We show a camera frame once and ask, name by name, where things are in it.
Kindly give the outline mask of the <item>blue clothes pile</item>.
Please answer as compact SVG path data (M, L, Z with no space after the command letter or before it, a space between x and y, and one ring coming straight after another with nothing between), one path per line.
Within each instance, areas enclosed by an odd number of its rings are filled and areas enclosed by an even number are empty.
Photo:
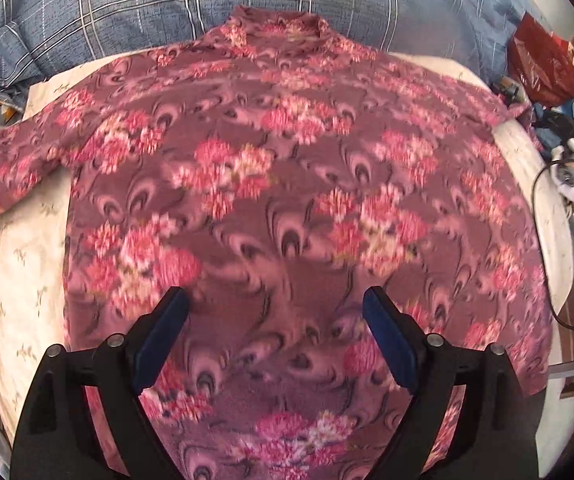
M551 151L558 145L574 139L574 100L557 107L546 107L541 103L533 104L534 122L532 122L537 140L544 149Z

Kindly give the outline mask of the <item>blue plaid quilt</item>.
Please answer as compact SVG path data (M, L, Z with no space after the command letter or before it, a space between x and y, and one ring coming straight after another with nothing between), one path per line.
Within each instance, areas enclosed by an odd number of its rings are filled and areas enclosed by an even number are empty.
M507 45L532 0L0 0L0 93L106 56L202 36L237 6L310 12L379 50L451 58L483 79L506 70Z

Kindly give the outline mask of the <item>cream leaf print sheet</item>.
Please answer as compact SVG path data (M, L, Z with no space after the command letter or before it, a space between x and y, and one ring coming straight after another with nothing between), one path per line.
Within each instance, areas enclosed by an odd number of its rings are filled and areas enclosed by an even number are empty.
M549 291L552 305L560 310L574 274L567 214L518 122L497 127L494 139L522 192L536 195ZM70 183L70 174L56 170L0 215L0 420L8 438L16 433L40 356L63 340L62 262Z

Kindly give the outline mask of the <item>pink floral patterned shirt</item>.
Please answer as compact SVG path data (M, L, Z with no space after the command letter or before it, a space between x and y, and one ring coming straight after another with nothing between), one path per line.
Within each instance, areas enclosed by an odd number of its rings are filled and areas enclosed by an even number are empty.
M142 394L186 478L360 479L409 402L360 315L369 287L452 344L502 344L523 391L544 388L541 251L492 135L512 116L314 14L240 8L1 128L0 214L70 171L72 350L188 291Z

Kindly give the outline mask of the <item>red plastic bag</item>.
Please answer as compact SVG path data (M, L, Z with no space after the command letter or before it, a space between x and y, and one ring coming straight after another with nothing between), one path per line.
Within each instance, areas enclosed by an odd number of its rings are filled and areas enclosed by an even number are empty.
M574 47L529 13L508 42L507 67L533 103L556 107L574 100Z

